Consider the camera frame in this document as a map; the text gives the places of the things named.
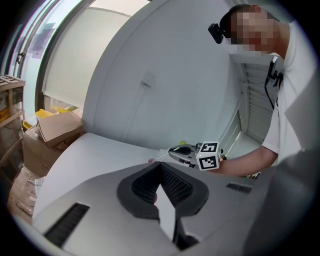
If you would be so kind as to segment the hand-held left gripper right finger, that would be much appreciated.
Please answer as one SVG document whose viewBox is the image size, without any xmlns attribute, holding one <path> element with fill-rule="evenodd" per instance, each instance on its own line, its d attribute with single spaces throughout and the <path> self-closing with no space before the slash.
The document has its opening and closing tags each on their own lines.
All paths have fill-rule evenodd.
<svg viewBox="0 0 320 256">
<path fill-rule="evenodd" d="M 196 215 L 209 198 L 207 185 L 180 170 L 180 166 L 160 163 L 160 184 L 175 208 L 175 219 Z"/>
</svg>

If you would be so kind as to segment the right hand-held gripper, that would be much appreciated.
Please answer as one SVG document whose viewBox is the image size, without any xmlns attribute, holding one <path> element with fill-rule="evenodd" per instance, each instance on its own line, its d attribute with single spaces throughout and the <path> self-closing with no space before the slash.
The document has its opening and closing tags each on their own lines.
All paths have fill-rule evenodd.
<svg viewBox="0 0 320 256">
<path fill-rule="evenodd" d="M 198 142 L 195 145 L 182 144 L 168 150 L 169 156 L 200 171 L 215 170 L 220 167 L 222 149 L 219 141 Z"/>
</svg>

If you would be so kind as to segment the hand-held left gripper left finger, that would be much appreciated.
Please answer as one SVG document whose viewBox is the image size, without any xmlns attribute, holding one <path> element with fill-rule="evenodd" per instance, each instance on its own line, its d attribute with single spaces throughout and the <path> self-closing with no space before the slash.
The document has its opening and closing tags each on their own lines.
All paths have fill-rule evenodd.
<svg viewBox="0 0 320 256">
<path fill-rule="evenodd" d="M 155 162 L 123 178 L 116 191 L 120 204 L 135 218 L 159 220 L 155 206 L 161 183 L 161 163 Z"/>
</svg>

